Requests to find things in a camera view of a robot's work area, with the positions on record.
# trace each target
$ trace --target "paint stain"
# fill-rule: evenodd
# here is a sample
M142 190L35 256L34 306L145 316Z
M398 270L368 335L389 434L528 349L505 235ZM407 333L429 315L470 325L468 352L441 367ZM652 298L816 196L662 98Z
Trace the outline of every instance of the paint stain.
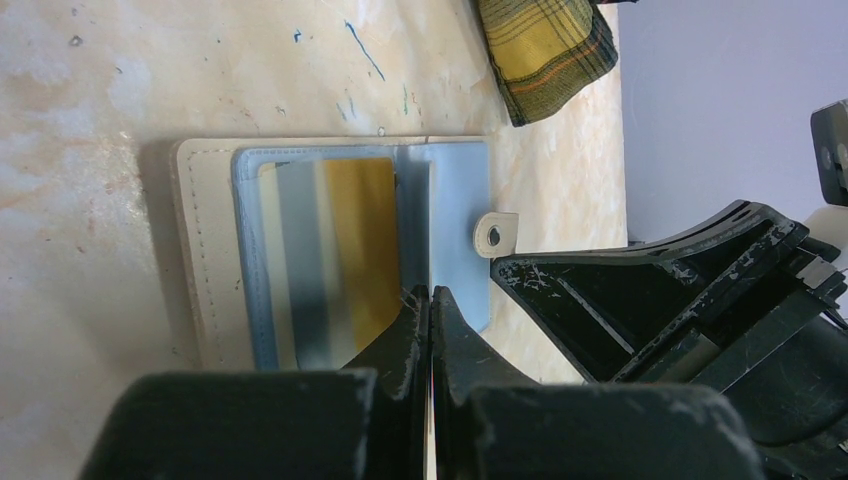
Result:
M359 44L359 48L362 49L362 53L365 55L365 58L367 58L368 61L371 62L371 65L374 67L374 70L377 70L377 74L380 75L380 78L382 78L385 82L386 76L383 75L382 70L380 70L380 67L377 66L377 62L375 62L374 59L371 58L371 54L369 54L368 50L365 49L365 45L362 43L362 40L359 39L359 35L356 34L356 29L354 29L353 25L351 25L350 22L348 22L347 20L345 20L345 27L350 30L351 35L353 35L353 39L356 40L356 43Z
M350 92L348 92L347 89L345 89L345 95L347 95L347 103L348 103L348 106L350 107L350 115L353 118L356 118L356 109L353 107L353 99L350 98Z
M344 110L342 110L342 106L339 105L339 102L336 102L336 110L339 111L339 115L342 116L342 120L347 121L347 115L344 114Z

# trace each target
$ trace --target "yellow plaid fabric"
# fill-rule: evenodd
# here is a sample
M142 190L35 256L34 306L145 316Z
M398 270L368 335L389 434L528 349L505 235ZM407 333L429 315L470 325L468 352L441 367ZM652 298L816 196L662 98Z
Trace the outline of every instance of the yellow plaid fabric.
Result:
M498 87L516 127L547 118L618 60L588 0L478 0Z

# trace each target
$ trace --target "marble surface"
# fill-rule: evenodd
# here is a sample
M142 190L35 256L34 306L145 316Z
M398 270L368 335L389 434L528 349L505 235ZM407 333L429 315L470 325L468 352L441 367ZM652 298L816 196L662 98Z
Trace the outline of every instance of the marble surface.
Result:
M197 365L174 141L489 135L519 251L612 247L620 99L616 69L512 128L469 0L0 0L0 478L73 476L133 379ZM579 380L492 288L485 338Z

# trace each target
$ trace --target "black plastic part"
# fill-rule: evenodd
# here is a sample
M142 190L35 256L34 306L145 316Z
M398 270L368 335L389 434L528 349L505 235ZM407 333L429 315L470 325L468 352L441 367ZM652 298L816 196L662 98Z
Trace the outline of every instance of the black plastic part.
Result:
M425 478L428 300L416 288L355 368L138 381L81 477Z
M725 393L769 468L848 476L848 335L841 253L739 201L674 238L514 255L492 278L591 380Z
M706 341L731 342L739 332L721 314L808 233L766 205L737 201L657 243L499 258L492 278L588 379L656 381L665 372L647 365L670 368L682 347L709 353Z
M440 479L764 478L729 402L703 387L543 386L433 300Z
M848 100L810 117L822 196L832 205L848 206Z

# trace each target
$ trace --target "black mechanical device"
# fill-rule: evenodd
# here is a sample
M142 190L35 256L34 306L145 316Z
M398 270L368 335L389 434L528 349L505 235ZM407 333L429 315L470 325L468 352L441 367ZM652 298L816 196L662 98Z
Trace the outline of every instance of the black mechanical device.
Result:
M742 419L693 386L539 385L424 287L345 368L166 374L118 402L82 478L763 479Z

